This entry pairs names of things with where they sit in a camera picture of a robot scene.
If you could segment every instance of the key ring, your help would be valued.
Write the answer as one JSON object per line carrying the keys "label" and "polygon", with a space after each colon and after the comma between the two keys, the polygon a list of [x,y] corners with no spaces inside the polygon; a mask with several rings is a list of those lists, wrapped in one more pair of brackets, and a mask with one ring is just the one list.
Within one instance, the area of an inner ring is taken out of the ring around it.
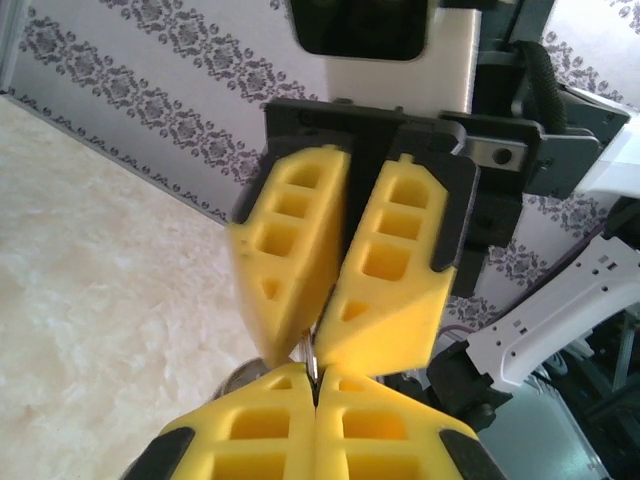
{"label": "key ring", "polygon": [[300,342],[300,350],[302,353],[302,360],[307,366],[307,375],[314,385],[318,383],[318,359],[313,353],[313,339],[311,336],[311,330],[304,332],[302,341]]}

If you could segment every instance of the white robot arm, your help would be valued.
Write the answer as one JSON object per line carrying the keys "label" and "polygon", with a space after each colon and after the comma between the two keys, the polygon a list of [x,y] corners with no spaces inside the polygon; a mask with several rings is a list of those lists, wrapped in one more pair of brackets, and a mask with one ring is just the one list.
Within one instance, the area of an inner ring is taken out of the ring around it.
{"label": "white robot arm", "polygon": [[638,301],[640,252],[598,236],[532,297],[467,337],[467,354],[492,388],[510,393],[546,358]]}

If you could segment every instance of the small metal object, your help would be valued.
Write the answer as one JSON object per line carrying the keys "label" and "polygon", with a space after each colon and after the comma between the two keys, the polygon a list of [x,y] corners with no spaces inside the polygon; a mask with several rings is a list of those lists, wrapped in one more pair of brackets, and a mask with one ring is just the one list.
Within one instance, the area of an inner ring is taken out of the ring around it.
{"label": "small metal object", "polygon": [[307,330],[302,336],[300,351],[302,353],[302,360],[307,366],[307,375],[309,375],[309,379],[313,385],[316,386],[318,384],[318,359],[313,353],[311,330]]}
{"label": "small metal object", "polygon": [[216,389],[210,401],[217,400],[270,372],[261,358],[254,358],[236,368]]}
{"label": "small metal object", "polygon": [[527,146],[522,142],[499,138],[467,137],[461,155],[479,167],[519,172],[527,158]]}

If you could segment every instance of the damask wallpaper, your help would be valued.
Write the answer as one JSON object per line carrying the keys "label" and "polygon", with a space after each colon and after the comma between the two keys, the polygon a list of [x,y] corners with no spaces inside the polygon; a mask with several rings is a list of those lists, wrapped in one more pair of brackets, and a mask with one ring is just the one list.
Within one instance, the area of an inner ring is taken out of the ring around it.
{"label": "damask wallpaper", "polygon": [[[640,0],[557,0],[542,43],[563,82],[640,105]],[[328,100],[284,0],[33,0],[9,94],[219,222],[256,170],[262,106]],[[527,196],[508,248],[446,323],[480,328],[605,218],[615,197]]]}

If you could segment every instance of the marble floor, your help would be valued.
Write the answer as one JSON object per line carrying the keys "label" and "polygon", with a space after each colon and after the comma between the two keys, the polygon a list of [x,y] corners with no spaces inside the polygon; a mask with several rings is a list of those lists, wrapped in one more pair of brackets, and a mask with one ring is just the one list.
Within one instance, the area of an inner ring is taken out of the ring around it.
{"label": "marble floor", "polygon": [[115,479],[256,352],[223,228],[0,98],[1,478]]}

